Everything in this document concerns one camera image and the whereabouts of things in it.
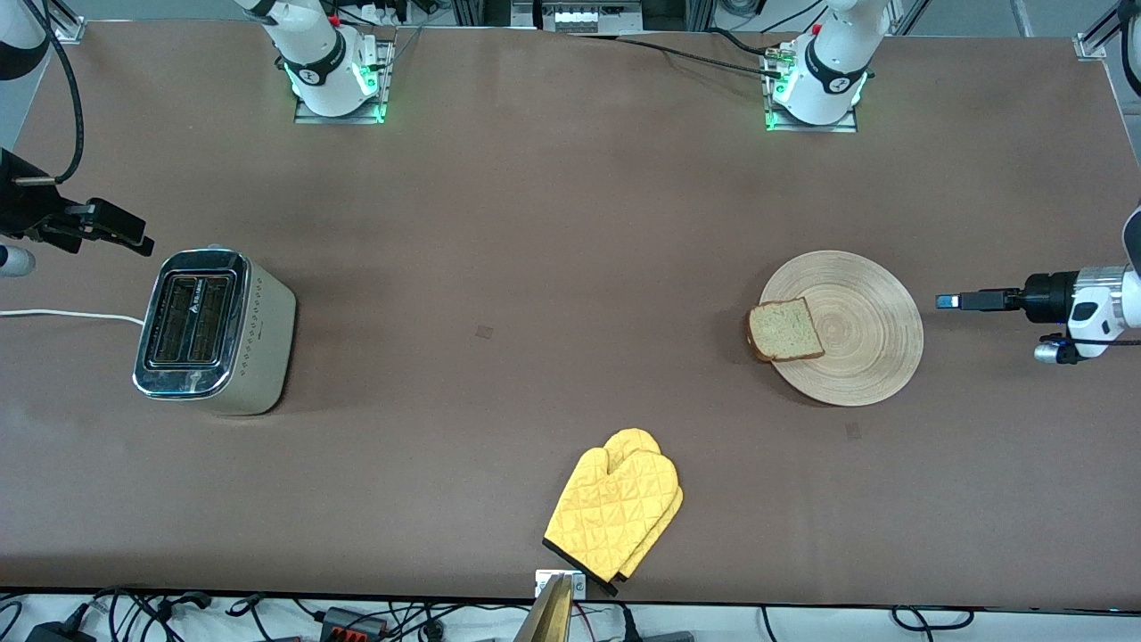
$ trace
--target quilted fabric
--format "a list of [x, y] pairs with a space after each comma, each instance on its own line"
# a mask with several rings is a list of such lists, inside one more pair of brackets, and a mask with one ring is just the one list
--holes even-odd
[[669, 512], [678, 490], [673, 463], [657, 453], [634, 450], [610, 470], [610, 454], [591, 448], [570, 474], [543, 544], [614, 594], [609, 582]]
[[[602, 446], [602, 449], [606, 450], [607, 454], [608, 471], [616, 470], [618, 465], [626, 460], [626, 457], [639, 450], [657, 454], [662, 453], [654, 437], [641, 429], [626, 429], [614, 433], [610, 439], [606, 440], [606, 445]], [[678, 514], [683, 498], [685, 496], [681, 491], [681, 487], [679, 486], [677, 495], [673, 496], [673, 499], [665, 510], [665, 514], [663, 514], [662, 519], [654, 525], [654, 528], [646, 534], [646, 538], [634, 547], [630, 558], [622, 563], [618, 568], [617, 575], [615, 575], [616, 579], [625, 582], [633, 575], [634, 570], [638, 569], [638, 564], [640, 564], [646, 558], [646, 554], [649, 553], [649, 550], [657, 544], [657, 538], [662, 537], [662, 533], [665, 531], [665, 527], [670, 526], [674, 515]]]

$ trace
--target toaster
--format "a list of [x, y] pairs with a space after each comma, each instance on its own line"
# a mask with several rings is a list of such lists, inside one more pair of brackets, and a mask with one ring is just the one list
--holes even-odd
[[210, 246], [167, 259], [147, 304], [135, 387], [219, 415], [259, 415], [281, 398], [297, 298], [246, 255]]

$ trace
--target slice of bread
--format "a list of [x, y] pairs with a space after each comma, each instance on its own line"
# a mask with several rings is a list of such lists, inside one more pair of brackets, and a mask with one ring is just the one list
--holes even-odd
[[748, 346], [761, 361], [795, 361], [824, 357], [803, 296], [772, 300], [748, 310]]

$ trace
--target white cylindrical cap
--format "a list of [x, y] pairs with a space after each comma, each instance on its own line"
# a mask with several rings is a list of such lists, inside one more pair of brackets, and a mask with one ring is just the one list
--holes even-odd
[[0, 245], [0, 276], [27, 276], [35, 269], [35, 257], [24, 247]]

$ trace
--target red wire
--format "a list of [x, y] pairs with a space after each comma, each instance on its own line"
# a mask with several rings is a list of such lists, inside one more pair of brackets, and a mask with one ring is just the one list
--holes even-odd
[[582, 610], [582, 604], [575, 602], [574, 608], [578, 609], [578, 615], [582, 616], [582, 623], [586, 625], [586, 633], [590, 634], [590, 642], [598, 642], [594, 637], [594, 629], [590, 627], [590, 618], [586, 617], [586, 611]]

